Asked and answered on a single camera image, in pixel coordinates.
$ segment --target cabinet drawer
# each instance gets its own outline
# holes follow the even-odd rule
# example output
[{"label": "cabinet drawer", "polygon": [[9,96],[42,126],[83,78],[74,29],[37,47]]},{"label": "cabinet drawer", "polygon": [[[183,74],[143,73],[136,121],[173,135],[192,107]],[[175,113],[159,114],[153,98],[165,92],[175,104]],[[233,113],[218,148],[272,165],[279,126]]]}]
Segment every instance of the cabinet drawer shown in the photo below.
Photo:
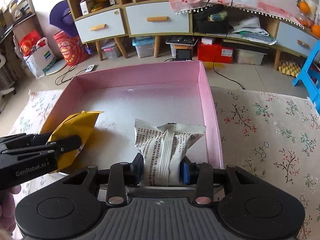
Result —
[{"label": "cabinet drawer", "polygon": [[[276,40],[277,44],[306,56],[309,56],[311,50],[318,42],[311,35],[284,22],[280,22]],[[299,43],[301,42],[304,42],[305,46],[300,45]]]},{"label": "cabinet drawer", "polygon": [[176,14],[169,2],[127,6],[125,10],[131,35],[189,32],[189,14]]},{"label": "cabinet drawer", "polygon": [[120,9],[98,13],[75,23],[83,43],[125,34]]}]

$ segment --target orange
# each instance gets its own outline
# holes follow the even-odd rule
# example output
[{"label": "orange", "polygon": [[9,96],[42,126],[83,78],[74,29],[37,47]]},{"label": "orange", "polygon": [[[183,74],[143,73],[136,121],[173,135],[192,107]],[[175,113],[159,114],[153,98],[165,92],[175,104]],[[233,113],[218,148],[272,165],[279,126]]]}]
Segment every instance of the orange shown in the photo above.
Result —
[{"label": "orange", "polygon": [[320,25],[313,25],[313,27],[311,28],[312,33],[317,36],[318,38],[320,38]]},{"label": "orange", "polygon": [[310,13],[310,7],[306,3],[305,0],[303,0],[303,1],[298,0],[297,1],[297,6],[299,7],[299,10],[302,11],[303,13],[305,13],[305,14],[309,14]]}]

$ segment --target paper bag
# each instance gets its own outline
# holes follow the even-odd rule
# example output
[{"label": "paper bag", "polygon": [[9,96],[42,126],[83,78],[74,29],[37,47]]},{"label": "paper bag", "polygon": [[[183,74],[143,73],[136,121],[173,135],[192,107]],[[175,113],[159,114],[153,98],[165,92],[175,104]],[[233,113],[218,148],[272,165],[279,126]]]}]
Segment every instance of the paper bag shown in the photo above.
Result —
[{"label": "paper bag", "polygon": [[[45,45],[40,47],[39,43],[42,41],[45,42]],[[56,58],[48,46],[46,37],[40,39],[34,52],[28,57],[23,57],[23,59],[36,78],[43,77],[56,62]]]},{"label": "paper bag", "polygon": [[72,114],[65,119],[50,136],[48,142],[56,141],[71,135],[78,135],[81,137],[82,145],[79,149],[63,153],[58,158],[58,169],[62,170],[72,164],[78,154],[81,152],[84,144],[93,132],[94,125],[97,121],[98,115],[103,112],[86,112],[82,111],[78,114]]}]

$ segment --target metal screw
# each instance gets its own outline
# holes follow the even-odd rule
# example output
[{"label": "metal screw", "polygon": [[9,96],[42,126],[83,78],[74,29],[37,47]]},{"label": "metal screw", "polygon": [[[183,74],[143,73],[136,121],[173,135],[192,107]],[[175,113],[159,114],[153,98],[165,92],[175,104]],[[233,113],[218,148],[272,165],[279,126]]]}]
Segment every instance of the metal screw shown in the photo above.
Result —
[{"label": "metal screw", "polygon": [[196,203],[198,203],[200,205],[207,205],[207,204],[211,203],[211,199],[208,197],[197,197]]},{"label": "metal screw", "polygon": [[122,197],[111,197],[109,198],[108,202],[112,205],[117,205],[117,204],[121,204],[124,201],[124,199]]}]

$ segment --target pink box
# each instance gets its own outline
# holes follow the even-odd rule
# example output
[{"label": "pink box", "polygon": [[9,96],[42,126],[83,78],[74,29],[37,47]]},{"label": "pink box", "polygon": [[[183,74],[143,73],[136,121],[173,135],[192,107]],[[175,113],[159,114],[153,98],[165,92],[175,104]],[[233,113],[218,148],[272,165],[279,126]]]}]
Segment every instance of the pink box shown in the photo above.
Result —
[{"label": "pink box", "polygon": [[187,157],[223,168],[216,111],[200,61],[132,65],[76,76],[41,132],[53,131],[70,114],[82,110],[104,113],[69,172],[90,164],[108,169],[113,163],[131,162],[138,152],[136,118],[156,126],[168,122],[205,125],[205,137],[187,151]]}]

